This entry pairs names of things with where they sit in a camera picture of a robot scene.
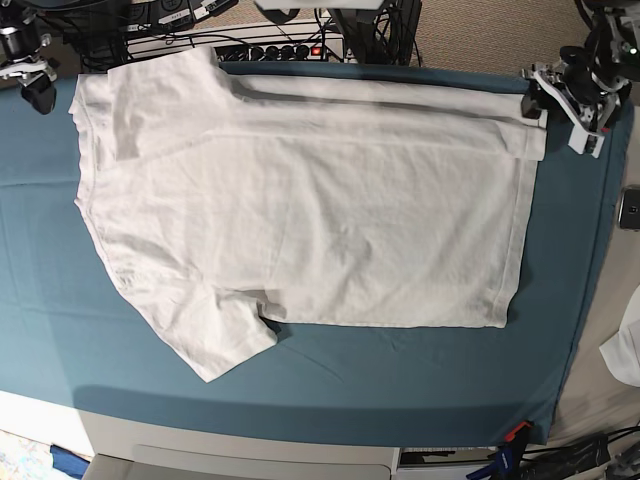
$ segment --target blue object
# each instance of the blue object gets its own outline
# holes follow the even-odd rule
[[[506,93],[527,87],[516,78],[400,67],[225,68]],[[0,389],[139,422],[274,440],[496,445],[528,418],[536,423],[532,441],[545,441],[606,251],[631,105],[600,159],[571,151],[569,125],[551,122],[505,329],[273,324],[276,347],[205,384],[117,294],[95,253],[73,204],[78,147],[67,109],[75,81],[56,85],[58,105],[47,117],[17,91],[0,92]]]
[[[71,478],[81,479],[89,468],[88,461],[69,450],[51,445],[49,452],[53,457],[53,468],[66,473]]]

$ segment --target t-shirt sleeve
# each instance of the t-shirt sleeve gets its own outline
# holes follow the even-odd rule
[[[156,334],[210,382],[275,345],[257,300],[186,280],[135,282],[118,288]]]

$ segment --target white t-shirt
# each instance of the white t-shirt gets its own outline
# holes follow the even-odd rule
[[[76,203],[205,381],[276,342],[260,315],[503,327],[546,138],[520,99],[233,77],[198,48],[79,78]]]

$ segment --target black device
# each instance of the black device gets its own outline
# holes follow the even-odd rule
[[[640,186],[628,187],[622,193],[618,225],[623,230],[640,230]]]

